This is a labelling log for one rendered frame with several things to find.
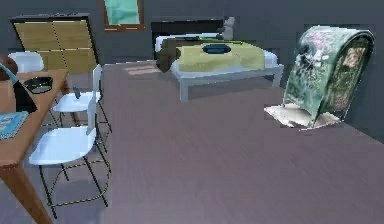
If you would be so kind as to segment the dark blue oval object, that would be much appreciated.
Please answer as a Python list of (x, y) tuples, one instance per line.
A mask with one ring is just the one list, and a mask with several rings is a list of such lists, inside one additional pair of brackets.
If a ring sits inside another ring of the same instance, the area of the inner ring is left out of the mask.
[(231, 48), (226, 44), (208, 44), (202, 50), (207, 54), (226, 54), (231, 51)]

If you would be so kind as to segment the black bowl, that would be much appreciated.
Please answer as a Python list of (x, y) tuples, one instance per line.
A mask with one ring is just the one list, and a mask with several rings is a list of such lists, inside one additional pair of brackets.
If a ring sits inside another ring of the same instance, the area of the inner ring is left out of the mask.
[(23, 86), (32, 94), (41, 94), (52, 89), (53, 79), (49, 76), (34, 77), (26, 80)]

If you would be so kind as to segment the brown wooden table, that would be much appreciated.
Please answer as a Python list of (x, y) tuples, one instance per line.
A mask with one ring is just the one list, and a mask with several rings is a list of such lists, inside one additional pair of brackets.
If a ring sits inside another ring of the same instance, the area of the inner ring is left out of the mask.
[(37, 224), (53, 224), (53, 222), (26, 175), (22, 162), (54, 98), (59, 91), (64, 92), (68, 87), (67, 75), (67, 69), (19, 74), (21, 82), (30, 78), (49, 76), (53, 79), (52, 89), (46, 93), (32, 94), (31, 98), (37, 106), (37, 111), (28, 116), (14, 138), (0, 140), (0, 178)]

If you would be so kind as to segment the grey teddy bear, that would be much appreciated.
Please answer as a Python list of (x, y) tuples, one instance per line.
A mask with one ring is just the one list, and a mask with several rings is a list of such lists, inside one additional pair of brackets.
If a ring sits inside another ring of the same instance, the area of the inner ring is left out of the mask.
[(228, 17), (221, 28), (217, 30), (217, 38), (223, 39), (223, 40), (232, 40), (234, 37), (234, 25), (235, 25), (235, 18), (234, 17)]

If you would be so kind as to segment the wooden cupboard with black frame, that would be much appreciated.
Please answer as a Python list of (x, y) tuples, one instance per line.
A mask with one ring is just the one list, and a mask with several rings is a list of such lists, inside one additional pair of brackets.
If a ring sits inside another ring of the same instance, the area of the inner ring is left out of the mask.
[(44, 71), (91, 73), (99, 63), (89, 13), (20, 15), (10, 19), (25, 51), (42, 56)]

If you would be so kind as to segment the light blue book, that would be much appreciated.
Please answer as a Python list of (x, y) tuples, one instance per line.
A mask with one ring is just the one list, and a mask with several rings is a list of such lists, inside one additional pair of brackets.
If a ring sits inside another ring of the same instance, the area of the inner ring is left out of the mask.
[(27, 111), (0, 114), (0, 140), (15, 137), (28, 116)]

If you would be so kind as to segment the framed green picture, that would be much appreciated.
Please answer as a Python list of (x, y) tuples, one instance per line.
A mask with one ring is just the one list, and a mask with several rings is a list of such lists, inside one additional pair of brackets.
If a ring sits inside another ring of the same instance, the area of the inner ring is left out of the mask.
[(142, 31), (145, 29), (144, 0), (100, 0), (106, 32)]

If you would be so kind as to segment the white bed with yellow blanket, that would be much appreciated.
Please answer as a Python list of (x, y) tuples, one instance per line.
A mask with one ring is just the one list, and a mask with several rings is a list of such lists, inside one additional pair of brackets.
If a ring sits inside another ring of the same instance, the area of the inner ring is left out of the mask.
[[(244, 41), (217, 38), (226, 20), (162, 21), (151, 24), (154, 58), (160, 71), (170, 71), (179, 82), (182, 102), (189, 99), (189, 88), (218, 82), (271, 75), (277, 87), (284, 66), (275, 54)], [(226, 54), (207, 54), (208, 44), (226, 44)]]

